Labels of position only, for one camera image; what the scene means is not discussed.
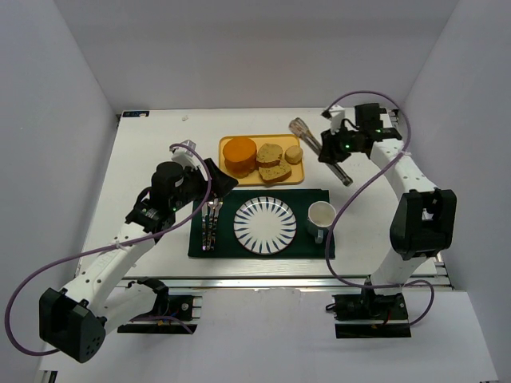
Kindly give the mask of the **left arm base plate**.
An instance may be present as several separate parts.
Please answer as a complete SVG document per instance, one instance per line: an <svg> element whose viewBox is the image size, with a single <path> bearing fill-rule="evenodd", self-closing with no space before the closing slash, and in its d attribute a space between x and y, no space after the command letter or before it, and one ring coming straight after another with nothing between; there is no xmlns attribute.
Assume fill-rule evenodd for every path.
<svg viewBox="0 0 511 383"><path fill-rule="evenodd" d="M166 309L141 314L134 322L120 326L119 334L192 335L201 316L203 297L199 295L170 295Z"/></svg>

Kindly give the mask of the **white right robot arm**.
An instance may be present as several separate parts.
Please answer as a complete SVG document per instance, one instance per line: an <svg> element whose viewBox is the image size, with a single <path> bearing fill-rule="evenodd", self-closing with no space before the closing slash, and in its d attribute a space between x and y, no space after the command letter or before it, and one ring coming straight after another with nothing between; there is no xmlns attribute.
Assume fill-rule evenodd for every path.
<svg viewBox="0 0 511 383"><path fill-rule="evenodd" d="M457 196L430 181L407 152L406 138L385 126L377 103L355 106L349 120L343 108L323 112L330 128L321 134L319 161L338 164L353 153L363 153L385 176L398 207L390 225L390 250L378 269L354 297L338 296L330 308L339 320L388 321L404 307L402 289L427 260L450 247Z"/></svg>

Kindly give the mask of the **round orange bread loaf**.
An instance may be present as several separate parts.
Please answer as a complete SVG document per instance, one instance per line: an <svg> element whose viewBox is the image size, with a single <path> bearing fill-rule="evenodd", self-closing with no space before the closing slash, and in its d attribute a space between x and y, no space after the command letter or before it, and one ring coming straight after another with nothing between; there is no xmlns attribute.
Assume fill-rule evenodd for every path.
<svg viewBox="0 0 511 383"><path fill-rule="evenodd" d="M236 178L244 178L255 170L257 147L247 137L238 136L227 142L222 150L226 169Z"/></svg>

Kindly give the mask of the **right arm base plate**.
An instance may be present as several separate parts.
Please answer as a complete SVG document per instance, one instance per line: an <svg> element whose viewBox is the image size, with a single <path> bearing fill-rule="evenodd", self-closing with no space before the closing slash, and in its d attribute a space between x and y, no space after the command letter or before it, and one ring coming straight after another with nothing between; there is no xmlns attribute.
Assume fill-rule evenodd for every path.
<svg viewBox="0 0 511 383"><path fill-rule="evenodd" d="M402 294L337 294L326 307L335 318L337 339L410 338L410 322Z"/></svg>

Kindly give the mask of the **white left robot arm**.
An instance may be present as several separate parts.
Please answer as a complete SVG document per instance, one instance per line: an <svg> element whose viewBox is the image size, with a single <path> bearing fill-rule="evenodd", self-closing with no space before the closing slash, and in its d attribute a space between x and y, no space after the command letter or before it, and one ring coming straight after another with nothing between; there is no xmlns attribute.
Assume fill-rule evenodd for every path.
<svg viewBox="0 0 511 383"><path fill-rule="evenodd" d="M168 287L143 277L113 297L113 289L145 253L174 227L176 213L189 203L225 197L238 182L205 160L211 176L205 179L194 165L174 161L158 164L151 184L142 190L125 218L113 249L102 251L87 269L60 290L48 289L39 300L42 340L75 361L85 363L105 337L134 318L146 321L170 312Z"/></svg>

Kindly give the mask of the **metal tongs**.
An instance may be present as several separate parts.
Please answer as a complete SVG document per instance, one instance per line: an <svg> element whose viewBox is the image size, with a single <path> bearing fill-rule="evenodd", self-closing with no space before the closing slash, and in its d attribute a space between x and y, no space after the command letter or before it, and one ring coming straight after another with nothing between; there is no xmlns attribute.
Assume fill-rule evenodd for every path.
<svg viewBox="0 0 511 383"><path fill-rule="evenodd" d="M293 119L288 125L290 131L301 139L317 156L320 155L322 145L319 141L314 137L311 133L311 130L305 124L305 122L297 117ZM342 182L342 184L346 187L349 187L353 184L353 180L347 175L347 173L337 164L326 164L331 172Z"/></svg>

